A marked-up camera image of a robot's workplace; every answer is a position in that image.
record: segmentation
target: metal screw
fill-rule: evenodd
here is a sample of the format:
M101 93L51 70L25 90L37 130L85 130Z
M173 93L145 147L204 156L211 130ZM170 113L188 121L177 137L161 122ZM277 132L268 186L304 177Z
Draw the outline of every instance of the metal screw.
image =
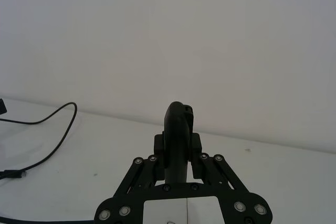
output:
M261 204L255 205L254 210L260 215L265 215L267 213L266 207Z
M217 161L222 161L222 160L223 160L223 158L222 158L221 156L219 156L219 155L217 155L217 156L215 157L215 159L216 159Z
M131 212L131 208L128 206L123 206L122 208L120 208L119 210L119 215L121 216L126 216Z
M135 162L136 164L141 164L141 163L142 163L142 159L141 159L141 158L137 158L134 162Z
M164 186L162 187L162 189L163 189L164 191L170 191L170 186L169 186L169 185L164 185Z
M244 203L240 202L240 201L237 201L235 204L234 204L234 207L237 211L239 212L244 212L246 210L246 207L244 205Z
M98 218L100 220L107 220L111 216L110 210L104 209L102 212L99 213Z
M194 191L198 190L198 185L197 184L192 184L191 189L194 190Z

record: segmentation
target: white table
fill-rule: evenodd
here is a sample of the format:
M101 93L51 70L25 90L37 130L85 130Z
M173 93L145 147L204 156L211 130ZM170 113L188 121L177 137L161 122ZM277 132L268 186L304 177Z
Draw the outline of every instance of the white table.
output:
M4 100L8 113L2 117L13 120L39 120L55 109ZM0 170L22 168L45 157L71 116L71 110L64 110L35 126L0 122ZM0 181L0 215L46 221L93 219L133 158L152 154L154 135L162 130L158 125L79 113L49 161L28 171L25 178ZM272 223L334 223L336 155L202 133L201 140L204 152L223 154L246 187L268 201ZM193 181L190 169L188 180Z

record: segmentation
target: black cable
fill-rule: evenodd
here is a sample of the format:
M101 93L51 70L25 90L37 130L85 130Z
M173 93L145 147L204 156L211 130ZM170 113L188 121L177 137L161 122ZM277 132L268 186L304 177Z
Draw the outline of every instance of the black cable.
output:
M34 125L34 124L39 124L39 123L43 123L44 121L48 120L49 118L51 118L53 115L55 115L58 111L60 111L61 109L65 108L66 106L69 105L73 105L75 107L74 110L74 114L72 115L71 121L67 127L67 129L65 130L65 133L63 135L63 137L61 138L61 140L59 141L59 143L57 144L57 146L53 149L53 151L51 151L45 158L43 158L42 160L40 160L39 162L36 162L32 165L29 165L23 169L20 170L16 170L14 172L9 172L6 173L5 175L0 176L0 179L3 178L7 178L7 177L11 177L17 173L23 173L29 169L32 169L40 164L42 164L43 162L45 162L46 160L48 160L56 151L57 149L61 146L61 144L63 143L64 139L67 137L69 130L75 120L76 114L77 114L77 105L74 102L68 102L66 104L64 104L63 106L61 106L60 108L58 108L57 110L55 110L51 115L47 116L46 118L37 121L37 122L22 122L22 121L14 121L14 120L9 120L9 119L0 119L0 121L3 122L9 122L9 123L19 123L19 124L28 124L28 125ZM0 222L4 223L4 224L94 224L93 220L76 220L76 221L30 221L30 220L16 220L16 219L11 219L11 218L5 218L0 216Z
M0 121L3 121L3 122L9 122L9 123L19 123L19 124L28 124L28 125L34 125L34 124L39 124L39 123L43 123L44 121L48 120L50 117L52 117L53 115L55 115L58 111L60 111L61 109L65 108L66 106L69 106L69 105L73 105L75 107L75 110L74 110L74 114L71 118L71 121L67 127L67 129L65 130L65 133L62 137L62 139L59 141L59 143L56 145L56 147L45 157L43 158L42 160L32 164L32 165L29 165L25 168L22 168L22 169L19 169L19 170L16 170L14 172L10 172L10 173L6 173L5 175L2 175L0 176L0 179L3 179L3 178L7 178L7 177L10 177L11 175L15 175L15 174L21 174L29 169L32 169L40 164L42 164L43 162L47 161L56 151L57 149L61 146L61 144L63 143L64 139L66 138L66 136L68 135L68 132L75 120L75 117L76 117L76 114L77 114L77 105L74 103L74 102L68 102L66 104L64 104L63 106L61 106L60 108L58 108L57 110L55 110L51 115L47 116L46 118L40 120L40 121L37 121L37 122L22 122L22 121L14 121L14 120L9 120L9 119L0 119Z

